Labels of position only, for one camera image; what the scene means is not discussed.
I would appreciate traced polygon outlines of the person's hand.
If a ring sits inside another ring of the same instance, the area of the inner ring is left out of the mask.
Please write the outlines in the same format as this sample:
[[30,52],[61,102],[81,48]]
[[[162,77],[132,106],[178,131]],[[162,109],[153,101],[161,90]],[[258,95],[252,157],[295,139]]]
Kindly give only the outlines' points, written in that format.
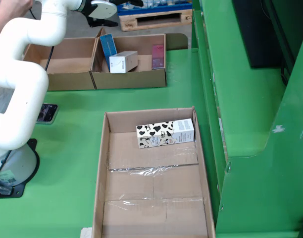
[[32,0],[5,0],[11,18],[23,17],[32,7]]

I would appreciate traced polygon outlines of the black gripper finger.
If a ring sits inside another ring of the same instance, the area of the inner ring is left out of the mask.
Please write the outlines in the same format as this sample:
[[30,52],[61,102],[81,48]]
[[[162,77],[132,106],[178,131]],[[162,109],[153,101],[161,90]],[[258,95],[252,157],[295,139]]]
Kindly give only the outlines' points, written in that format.
[[107,20],[107,19],[92,18],[89,16],[87,16],[87,22],[91,28],[99,27],[99,26],[106,26],[106,27],[117,27],[118,26],[117,22]]
[[114,5],[121,5],[124,3],[129,3],[133,6],[143,7],[144,3],[142,0],[109,0],[110,3]]

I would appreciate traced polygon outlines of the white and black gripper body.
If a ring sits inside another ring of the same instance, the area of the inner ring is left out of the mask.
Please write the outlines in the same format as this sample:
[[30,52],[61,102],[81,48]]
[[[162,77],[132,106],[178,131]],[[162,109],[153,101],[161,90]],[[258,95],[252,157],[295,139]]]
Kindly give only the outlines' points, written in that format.
[[115,4],[105,0],[83,0],[78,12],[86,17],[107,19],[116,14],[117,7]]

